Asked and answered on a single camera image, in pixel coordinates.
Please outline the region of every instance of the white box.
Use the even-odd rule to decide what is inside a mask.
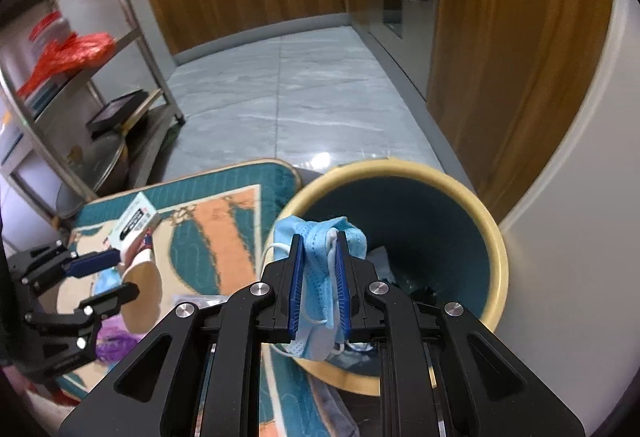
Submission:
[[[160,214],[143,192],[136,195],[107,236],[111,247],[122,249],[122,242],[132,231],[156,229]]]

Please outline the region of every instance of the blue face mask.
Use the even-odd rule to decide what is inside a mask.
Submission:
[[[286,258],[294,234],[302,236],[305,246],[305,265],[300,305],[300,321],[296,338],[284,345],[291,356],[322,361],[344,345],[340,327],[338,293],[335,280],[335,248],[338,231],[347,236],[349,252],[354,257],[367,254],[364,233],[338,217],[329,221],[305,221],[290,216],[276,222],[273,241],[274,258]]]

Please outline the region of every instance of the blue gripper pad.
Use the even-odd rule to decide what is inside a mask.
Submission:
[[[340,327],[344,339],[348,340],[351,334],[351,300],[349,286],[347,284],[346,270],[344,268],[343,251],[349,251],[348,247],[342,247],[338,239],[338,247],[335,251],[335,281],[338,287],[338,309],[340,309]]]
[[[300,236],[298,248],[296,250],[296,260],[293,264],[293,277],[289,290],[289,336],[292,340],[296,338],[298,332],[298,322],[300,321],[300,301],[302,298],[302,277],[305,271],[305,242]]]

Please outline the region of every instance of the marble floor tile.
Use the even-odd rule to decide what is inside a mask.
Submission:
[[[276,96],[267,96],[187,119],[166,161],[162,180],[274,157]]]
[[[276,155],[318,172],[376,157],[398,157],[442,169],[386,77],[280,95]]]
[[[264,40],[181,65],[169,87],[187,117],[234,103],[274,96],[280,40]]]
[[[376,59],[347,58],[333,61],[283,58],[280,60],[278,92],[385,77]]]
[[[282,37],[280,57],[330,62],[342,59],[373,59],[357,33],[348,26],[318,29]]]

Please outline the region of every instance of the trash bag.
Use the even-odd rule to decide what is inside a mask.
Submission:
[[[30,78],[16,94],[27,99],[42,83],[56,74],[101,67],[114,55],[115,48],[115,39],[106,32],[86,36],[72,33],[62,44],[52,40],[44,48]]]

